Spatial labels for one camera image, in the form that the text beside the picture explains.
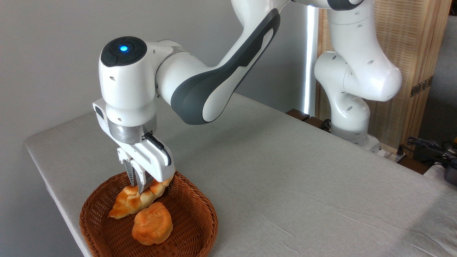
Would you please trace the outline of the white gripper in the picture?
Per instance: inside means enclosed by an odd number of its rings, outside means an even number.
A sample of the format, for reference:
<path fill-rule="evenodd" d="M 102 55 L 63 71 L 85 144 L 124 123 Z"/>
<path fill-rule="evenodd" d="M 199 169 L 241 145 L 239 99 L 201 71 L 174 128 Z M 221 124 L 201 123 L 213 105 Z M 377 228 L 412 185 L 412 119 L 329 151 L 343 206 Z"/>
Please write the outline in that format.
<path fill-rule="evenodd" d="M 137 143 L 118 140 L 109 129 L 109 119 L 105 113 L 104 99 L 93 103 L 98 123 L 102 130 L 119 146 L 119 161 L 124 165 L 131 186 L 137 186 L 139 193 L 149 189 L 153 181 L 164 182 L 175 173 L 170 149 L 151 133 L 141 136 Z"/>

